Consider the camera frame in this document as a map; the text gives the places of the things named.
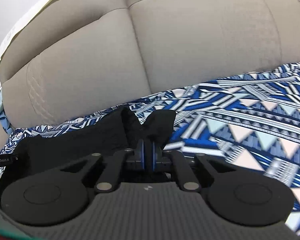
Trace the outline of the black pants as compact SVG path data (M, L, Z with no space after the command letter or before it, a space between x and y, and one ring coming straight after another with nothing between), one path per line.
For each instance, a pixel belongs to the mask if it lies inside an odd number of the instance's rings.
M18 143L12 155L18 161L8 165L0 178L0 198L18 179L65 165L92 153L110 156L118 150L136 148L140 139L151 139L164 148L173 133L176 112L153 111L141 124L127 107L116 109L96 124L52 138L40 135Z

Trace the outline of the blue white patterned cover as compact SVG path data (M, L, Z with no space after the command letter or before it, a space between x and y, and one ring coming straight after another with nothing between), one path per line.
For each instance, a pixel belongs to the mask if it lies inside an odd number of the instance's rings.
M161 149L184 155L200 191L182 191L170 173L153 171L154 141L143 139L145 169L125 168L113 192L94 186L115 152L8 185L0 239L300 239L300 62L166 90L60 125L19 128L0 154L12 154L25 138L94 125L122 107L141 124L153 111L176 112Z

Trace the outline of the beige leather sofa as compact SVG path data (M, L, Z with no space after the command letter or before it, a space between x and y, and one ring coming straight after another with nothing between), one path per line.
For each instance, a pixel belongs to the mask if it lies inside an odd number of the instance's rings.
M13 128L300 61L300 0L50 0L0 60Z

